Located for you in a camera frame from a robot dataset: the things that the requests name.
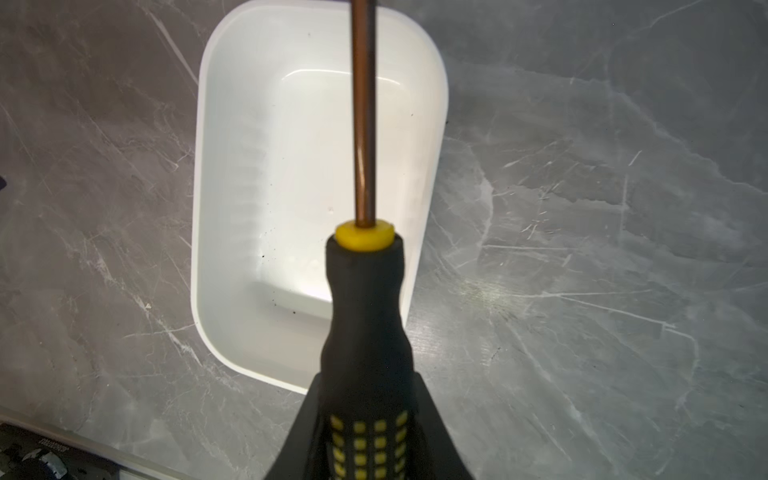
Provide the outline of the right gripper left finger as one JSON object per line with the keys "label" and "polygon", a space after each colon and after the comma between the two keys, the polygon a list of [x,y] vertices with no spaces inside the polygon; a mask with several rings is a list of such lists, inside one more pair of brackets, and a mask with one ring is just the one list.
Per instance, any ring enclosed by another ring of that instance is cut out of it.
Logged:
{"label": "right gripper left finger", "polygon": [[326,452],[325,419],[320,412],[320,384],[317,374],[295,421],[265,480],[329,479],[330,469]]}

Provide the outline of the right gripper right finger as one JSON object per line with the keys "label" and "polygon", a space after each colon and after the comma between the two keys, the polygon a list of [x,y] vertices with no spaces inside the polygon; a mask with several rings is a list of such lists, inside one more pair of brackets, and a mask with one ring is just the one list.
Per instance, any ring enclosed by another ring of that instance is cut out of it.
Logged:
{"label": "right gripper right finger", "polygon": [[408,479],[464,479],[472,475],[462,460],[419,373],[413,374],[414,405],[410,413]]}

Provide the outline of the black yellow screwdriver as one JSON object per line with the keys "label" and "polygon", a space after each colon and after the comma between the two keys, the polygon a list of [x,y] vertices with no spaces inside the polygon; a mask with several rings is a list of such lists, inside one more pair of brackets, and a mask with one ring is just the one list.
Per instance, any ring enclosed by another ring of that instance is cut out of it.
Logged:
{"label": "black yellow screwdriver", "polygon": [[376,213],[376,4],[351,4],[354,212],[326,244],[332,294],[320,412],[336,479],[405,479],[414,361],[399,308],[403,241]]}

